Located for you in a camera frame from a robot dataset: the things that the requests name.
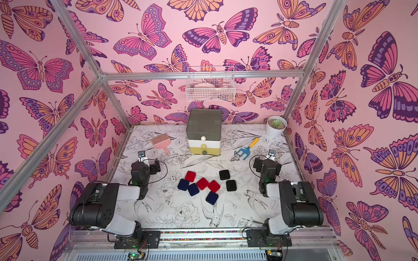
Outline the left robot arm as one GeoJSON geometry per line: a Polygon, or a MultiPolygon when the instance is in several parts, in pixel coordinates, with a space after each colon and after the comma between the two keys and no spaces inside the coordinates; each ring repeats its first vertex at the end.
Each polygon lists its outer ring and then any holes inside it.
{"type": "Polygon", "coordinates": [[[101,230],[117,237],[138,238],[141,225],[117,211],[117,204],[145,198],[151,175],[161,170],[160,161],[136,161],[131,165],[127,185],[95,182],[87,185],[68,217],[69,224],[84,229],[101,230]]]}

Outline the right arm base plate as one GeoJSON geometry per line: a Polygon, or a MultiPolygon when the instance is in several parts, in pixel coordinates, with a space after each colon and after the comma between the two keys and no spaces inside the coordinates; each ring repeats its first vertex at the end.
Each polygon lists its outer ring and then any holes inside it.
{"type": "Polygon", "coordinates": [[[246,235],[243,236],[247,240],[249,247],[258,248],[280,248],[291,247],[292,241],[286,234],[273,235],[262,229],[247,228],[243,230],[246,235]]]}

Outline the three-tier drawer cabinet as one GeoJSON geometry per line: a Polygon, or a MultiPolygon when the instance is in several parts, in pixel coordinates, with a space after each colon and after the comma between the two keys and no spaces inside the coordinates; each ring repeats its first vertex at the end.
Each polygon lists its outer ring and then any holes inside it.
{"type": "Polygon", "coordinates": [[[193,109],[186,127],[191,154],[221,154],[222,112],[219,109],[193,109]]]}

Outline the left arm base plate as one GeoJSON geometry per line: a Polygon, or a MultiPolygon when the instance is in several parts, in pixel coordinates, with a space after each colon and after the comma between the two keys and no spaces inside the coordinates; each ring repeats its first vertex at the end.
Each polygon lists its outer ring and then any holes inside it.
{"type": "Polygon", "coordinates": [[[161,231],[140,231],[130,237],[116,237],[114,249],[157,249],[161,231]]]}

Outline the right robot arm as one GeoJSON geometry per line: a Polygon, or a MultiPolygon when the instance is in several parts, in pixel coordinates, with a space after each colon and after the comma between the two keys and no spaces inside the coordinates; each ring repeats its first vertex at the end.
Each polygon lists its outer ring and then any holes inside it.
{"type": "Polygon", "coordinates": [[[319,201],[308,182],[276,181],[281,164],[255,157],[253,168],[259,176],[259,191],[279,201],[281,214],[267,218],[262,225],[263,239],[284,236],[296,228],[322,226],[324,217],[319,201]]]}

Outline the black brooch box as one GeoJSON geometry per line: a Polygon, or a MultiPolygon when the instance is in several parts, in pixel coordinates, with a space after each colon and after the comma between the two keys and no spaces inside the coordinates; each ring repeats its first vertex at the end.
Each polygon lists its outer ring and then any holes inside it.
{"type": "Polygon", "coordinates": [[[230,171],[229,170],[221,170],[219,172],[220,180],[229,180],[230,179],[230,171]]]}
{"type": "Polygon", "coordinates": [[[227,190],[227,191],[236,191],[236,190],[237,190],[237,184],[236,184],[236,181],[235,181],[235,180],[233,180],[233,179],[228,180],[228,181],[226,182],[226,190],[227,190]]]}

